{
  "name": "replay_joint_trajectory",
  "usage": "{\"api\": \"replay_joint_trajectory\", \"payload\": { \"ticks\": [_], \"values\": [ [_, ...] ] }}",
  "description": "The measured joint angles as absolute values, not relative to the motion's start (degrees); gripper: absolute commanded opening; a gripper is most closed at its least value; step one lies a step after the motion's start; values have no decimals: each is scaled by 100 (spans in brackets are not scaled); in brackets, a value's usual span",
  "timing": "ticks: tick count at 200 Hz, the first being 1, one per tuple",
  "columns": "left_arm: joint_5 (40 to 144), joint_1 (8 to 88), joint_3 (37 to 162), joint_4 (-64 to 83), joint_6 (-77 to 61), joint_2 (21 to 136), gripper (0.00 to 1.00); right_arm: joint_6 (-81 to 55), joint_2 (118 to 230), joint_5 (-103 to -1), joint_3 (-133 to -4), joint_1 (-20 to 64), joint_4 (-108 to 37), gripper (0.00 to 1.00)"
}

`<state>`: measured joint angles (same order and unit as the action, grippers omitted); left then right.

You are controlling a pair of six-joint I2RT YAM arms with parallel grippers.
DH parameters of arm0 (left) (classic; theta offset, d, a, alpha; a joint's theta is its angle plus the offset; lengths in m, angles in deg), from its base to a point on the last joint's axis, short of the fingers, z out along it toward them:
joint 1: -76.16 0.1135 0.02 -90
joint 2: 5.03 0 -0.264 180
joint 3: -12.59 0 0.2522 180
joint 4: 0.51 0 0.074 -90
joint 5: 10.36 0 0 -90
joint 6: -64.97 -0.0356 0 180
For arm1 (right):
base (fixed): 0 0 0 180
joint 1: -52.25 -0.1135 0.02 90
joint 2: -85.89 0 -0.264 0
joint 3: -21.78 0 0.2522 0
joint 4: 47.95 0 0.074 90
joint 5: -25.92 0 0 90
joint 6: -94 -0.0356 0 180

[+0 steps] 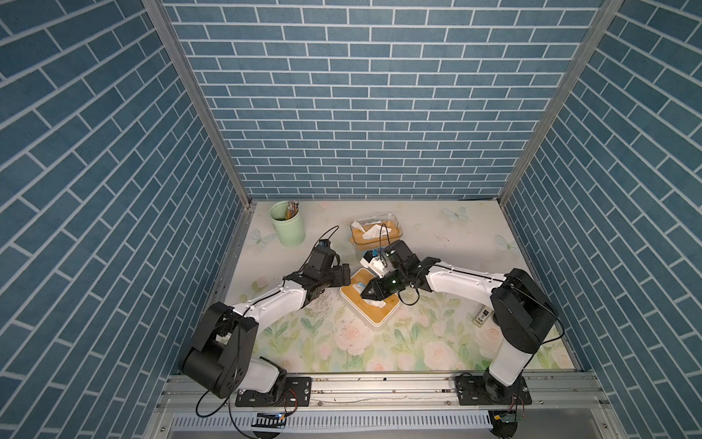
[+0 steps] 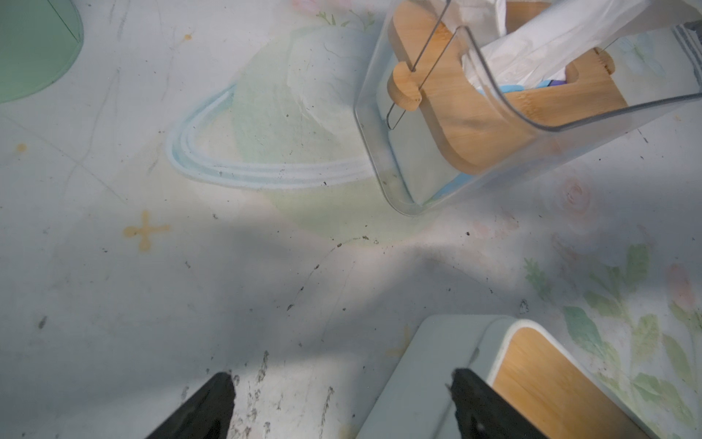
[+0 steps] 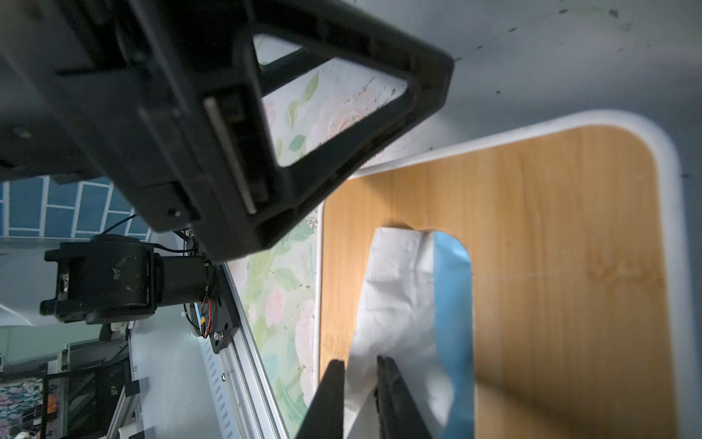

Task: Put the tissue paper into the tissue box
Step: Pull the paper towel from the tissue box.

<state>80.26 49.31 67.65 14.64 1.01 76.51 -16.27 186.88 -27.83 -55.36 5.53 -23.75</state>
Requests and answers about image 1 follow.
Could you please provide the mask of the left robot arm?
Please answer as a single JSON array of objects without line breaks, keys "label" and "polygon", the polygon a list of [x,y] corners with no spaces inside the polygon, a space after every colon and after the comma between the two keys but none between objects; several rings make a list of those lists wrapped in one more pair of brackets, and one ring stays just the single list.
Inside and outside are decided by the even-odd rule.
[{"label": "left robot arm", "polygon": [[287,371],[270,360],[252,358],[257,336],[311,304],[325,290],[348,285],[349,265],[340,262],[329,239],[321,239],[301,268],[285,276],[272,291],[237,305],[211,305],[183,347],[178,367],[221,399],[248,391],[263,398],[266,405],[280,404]]}]

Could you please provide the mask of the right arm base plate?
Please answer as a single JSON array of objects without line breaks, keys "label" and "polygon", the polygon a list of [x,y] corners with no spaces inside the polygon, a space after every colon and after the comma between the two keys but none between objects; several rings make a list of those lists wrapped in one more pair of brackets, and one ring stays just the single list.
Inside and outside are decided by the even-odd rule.
[{"label": "right arm base plate", "polygon": [[461,405],[530,405],[532,398],[522,375],[510,386],[495,379],[489,371],[482,376],[469,372],[454,377],[457,398]]}]

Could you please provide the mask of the white plastic box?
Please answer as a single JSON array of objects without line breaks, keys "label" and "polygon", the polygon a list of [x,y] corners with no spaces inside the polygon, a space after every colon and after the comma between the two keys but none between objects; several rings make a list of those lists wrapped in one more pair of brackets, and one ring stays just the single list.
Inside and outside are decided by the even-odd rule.
[{"label": "white plastic box", "polygon": [[396,296],[386,299],[386,305],[382,308],[367,305],[360,296],[349,297],[346,294],[341,294],[341,299],[359,319],[374,331],[380,330],[400,309],[400,300]]}]

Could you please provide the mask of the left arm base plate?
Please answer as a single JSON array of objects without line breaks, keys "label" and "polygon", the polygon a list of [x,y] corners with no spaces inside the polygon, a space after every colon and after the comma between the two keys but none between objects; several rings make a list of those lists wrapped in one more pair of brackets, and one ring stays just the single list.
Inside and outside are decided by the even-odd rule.
[{"label": "left arm base plate", "polygon": [[312,391],[312,378],[286,376],[279,379],[268,393],[242,391],[236,395],[236,407],[308,407]]}]

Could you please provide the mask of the white box with bamboo lid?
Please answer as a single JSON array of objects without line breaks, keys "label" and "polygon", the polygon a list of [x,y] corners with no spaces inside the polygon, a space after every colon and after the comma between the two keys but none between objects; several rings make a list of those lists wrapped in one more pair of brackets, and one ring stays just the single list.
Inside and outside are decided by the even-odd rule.
[{"label": "white box with bamboo lid", "polygon": [[360,292],[375,277],[372,271],[361,268],[351,276],[351,285],[340,289],[340,297],[351,312],[373,330],[379,330],[400,308],[398,296],[384,299],[380,303],[368,303],[362,299]]}]

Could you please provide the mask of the clear plastic tissue box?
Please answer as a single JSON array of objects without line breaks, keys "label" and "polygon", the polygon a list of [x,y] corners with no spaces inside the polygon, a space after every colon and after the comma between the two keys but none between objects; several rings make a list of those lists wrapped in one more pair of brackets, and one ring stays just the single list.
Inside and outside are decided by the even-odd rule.
[{"label": "clear plastic tissue box", "polygon": [[356,219],[349,224],[351,243],[359,252],[378,249],[398,241],[403,230],[394,214],[380,214],[365,219]]}]

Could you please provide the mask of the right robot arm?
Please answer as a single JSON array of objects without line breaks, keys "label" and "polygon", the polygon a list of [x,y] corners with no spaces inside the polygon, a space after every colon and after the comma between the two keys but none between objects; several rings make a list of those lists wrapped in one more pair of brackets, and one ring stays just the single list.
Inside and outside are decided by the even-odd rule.
[{"label": "right robot arm", "polygon": [[420,259],[404,241],[367,251],[361,265],[374,277],[360,293],[381,301],[411,288],[416,293],[453,294],[479,303],[501,330],[503,342],[482,378],[455,378],[460,404],[530,404],[523,372],[558,322],[555,307],[524,270],[486,274],[438,258]]}]

